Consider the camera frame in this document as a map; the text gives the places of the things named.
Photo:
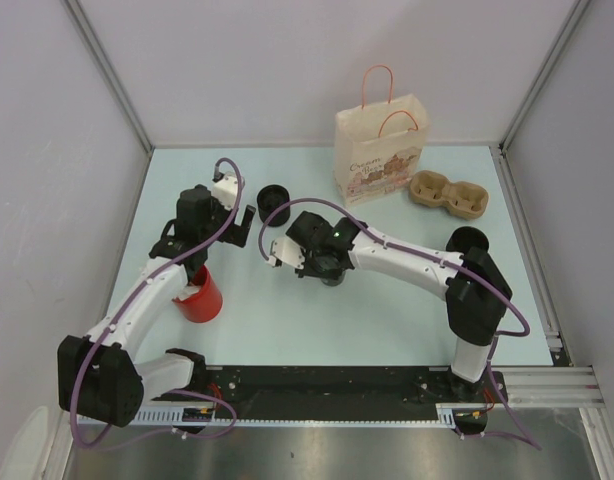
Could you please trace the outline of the transparent dark cup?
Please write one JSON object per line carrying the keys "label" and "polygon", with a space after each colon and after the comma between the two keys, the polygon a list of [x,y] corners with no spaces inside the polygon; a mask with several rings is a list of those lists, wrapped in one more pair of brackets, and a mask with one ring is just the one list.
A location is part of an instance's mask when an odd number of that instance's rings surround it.
{"label": "transparent dark cup", "polygon": [[345,273],[342,272],[340,275],[335,278],[322,278],[321,282],[328,287],[336,287],[340,285],[345,279]]}

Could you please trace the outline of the beige paper takeout bag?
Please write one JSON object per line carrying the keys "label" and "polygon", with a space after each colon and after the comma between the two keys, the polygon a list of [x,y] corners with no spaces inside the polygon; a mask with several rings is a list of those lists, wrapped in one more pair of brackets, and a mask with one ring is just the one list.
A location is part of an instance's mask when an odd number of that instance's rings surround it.
{"label": "beige paper takeout bag", "polygon": [[427,142],[430,118],[413,94],[361,103],[335,115],[333,173],[350,208],[407,187]]}

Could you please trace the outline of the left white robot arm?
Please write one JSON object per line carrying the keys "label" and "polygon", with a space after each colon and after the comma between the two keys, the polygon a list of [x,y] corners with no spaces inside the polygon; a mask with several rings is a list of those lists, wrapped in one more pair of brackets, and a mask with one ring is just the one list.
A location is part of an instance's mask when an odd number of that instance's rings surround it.
{"label": "left white robot arm", "polygon": [[176,390],[184,398],[201,397],[208,387],[204,358],[181,348],[139,363],[138,350],[169,304],[190,299],[196,287],[211,291],[205,269],[216,241],[244,247],[255,209],[248,206],[235,221],[243,183],[225,174],[212,187],[184,190],[176,215],[149,252],[138,280],[116,309],[85,336],[68,335],[58,347],[59,405],[74,418],[88,417],[127,426],[147,400]]}

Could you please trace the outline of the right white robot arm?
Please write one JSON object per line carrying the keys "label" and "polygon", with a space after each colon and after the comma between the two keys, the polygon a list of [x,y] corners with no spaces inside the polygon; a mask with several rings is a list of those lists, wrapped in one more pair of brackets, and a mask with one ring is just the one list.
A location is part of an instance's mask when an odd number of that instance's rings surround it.
{"label": "right white robot arm", "polygon": [[332,225],[302,212],[270,247],[271,264],[300,278],[337,285],[349,270],[366,270],[419,287],[445,302],[456,336],[448,388],[460,401],[484,389],[484,371],[512,290],[486,249],[437,251],[396,240],[345,216]]}

